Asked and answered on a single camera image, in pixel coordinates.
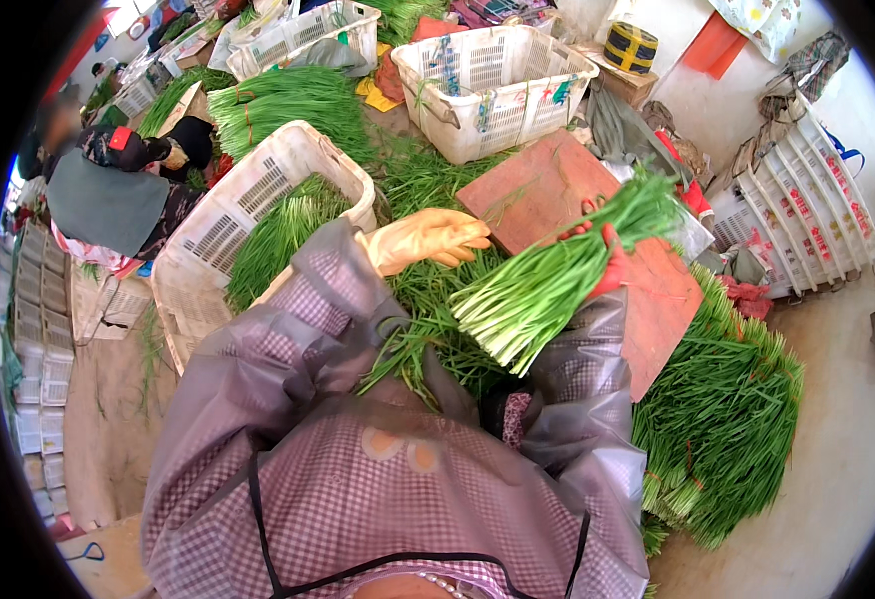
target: red gloved hand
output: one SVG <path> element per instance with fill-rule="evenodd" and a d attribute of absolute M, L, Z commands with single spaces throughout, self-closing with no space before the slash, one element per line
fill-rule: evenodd
<path fill-rule="evenodd" d="M 584 199 L 580 202 L 580 211 L 584 215 L 589 215 L 596 209 L 597 207 L 590 199 Z M 558 239 L 566 240 L 575 235 L 581 235 L 589 231 L 593 226 L 594 223 L 590 221 L 578 224 L 570 231 L 561 233 Z M 604 243 L 611 250 L 611 258 L 607 263 L 607 270 L 604 271 L 604 276 L 600 278 L 600 281 L 594 286 L 594 290 L 587 295 L 585 300 L 594 299 L 600 294 L 612 292 L 620 287 L 624 273 L 627 271 L 627 257 L 623 253 L 621 238 L 618 236 L 617 231 L 614 230 L 614 225 L 610 222 L 605 222 L 600 230 L 600 235 L 604 237 Z"/>

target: sleeve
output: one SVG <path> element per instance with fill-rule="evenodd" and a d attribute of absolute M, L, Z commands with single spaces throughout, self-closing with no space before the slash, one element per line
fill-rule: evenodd
<path fill-rule="evenodd" d="M 347 219 L 311 235 L 292 266 L 266 304 L 209 335 L 184 370 L 145 491 L 145 564 L 163 530 L 190 518 L 247 463 L 249 435 L 239 433 L 275 442 L 287 434 L 321 395 L 324 365 L 360 338 L 346 329 L 368 323 L 391 297 Z"/>
<path fill-rule="evenodd" d="M 627 290 L 583 306 L 530 369 L 521 451 L 584 498 L 592 531 L 647 578 L 640 532 L 647 456 L 630 444 L 630 369 L 621 357 Z"/>

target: yellow cloth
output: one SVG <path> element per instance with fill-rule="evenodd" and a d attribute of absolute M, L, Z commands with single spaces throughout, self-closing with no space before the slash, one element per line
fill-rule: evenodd
<path fill-rule="evenodd" d="M 369 106 L 374 106 L 381 112 L 388 112 L 395 106 L 404 103 L 395 102 L 382 94 L 381 90 L 378 89 L 378 86 L 374 84 L 374 78 L 371 75 L 358 82 L 358 86 L 354 89 L 354 93 L 359 96 L 367 96 L 367 98 L 365 98 L 365 103 Z"/>

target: hand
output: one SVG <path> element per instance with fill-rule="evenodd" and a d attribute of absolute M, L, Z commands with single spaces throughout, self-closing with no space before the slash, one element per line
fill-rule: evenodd
<path fill-rule="evenodd" d="M 394 275 L 411 263 L 430 258 L 447 267 L 474 261 L 469 247 L 486 249 L 491 230 L 457 210 L 426 208 L 372 233 L 357 233 L 355 241 L 365 248 L 374 270 Z"/>
<path fill-rule="evenodd" d="M 598 200 L 599 206 L 595 206 L 594 201 L 590 199 L 584 199 L 580 202 L 580 211 L 584 215 L 589 215 L 598 208 L 602 208 L 604 205 L 604 200 L 601 198 Z M 575 226 L 573 229 L 569 231 L 565 231 L 558 236 L 560 240 L 566 240 L 568 238 L 574 237 L 575 235 L 582 235 L 586 231 L 591 230 L 594 226 L 593 222 L 584 222 L 583 224 L 579 224 Z M 623 281 L 623 275 L 627 271 L 627 257 L 624 256 L 623 246 L 621 245 L 621 238 L 618 236 L 617 231 L 614 230 L 614 225 L 610 222 L 605 222 L 604 226 L 600 229 L 600 235 L 604 237 L 604 243 L 607 244 L 607 247 L 610 248 L 611 258 L 607 262 L 607 270 L 604 271 L 604 276 L 600 278 L 600 281 L 594 286 L 594 290 L 590 292 L 586 300 L 594 299 L 600 294 L 606 294 L 607 292 L 612 292 L 621 286 L 621 281 Z"/>
<path fill-rule="evenodd" d="M 171 151 L 168 152 L 168 156 L 162 160 L 161 163 L 172 171 L 177 171 L 188 161 L 188 155 L 184 153 L 184 150 L 181 150 L 178 142 L 170 137 L 168 138 L 168 141 L 171 142 Z"/>

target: stacked plastic crate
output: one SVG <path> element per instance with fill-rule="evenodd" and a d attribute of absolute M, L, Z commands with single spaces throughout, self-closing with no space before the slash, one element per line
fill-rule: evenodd
<path fill-rule="evenodd" d="M 36 508 L 49 523 L 67 512 L 61 453 L 74 345 L 64 291 L 66 267 L 67 258 L 54 240 L 39 225 L 28 222 L 13 280 L 10 331 L 23 376 L 13 391 L 14 420 Z M 40 480 L 37 461 L 41 463 Z"/>

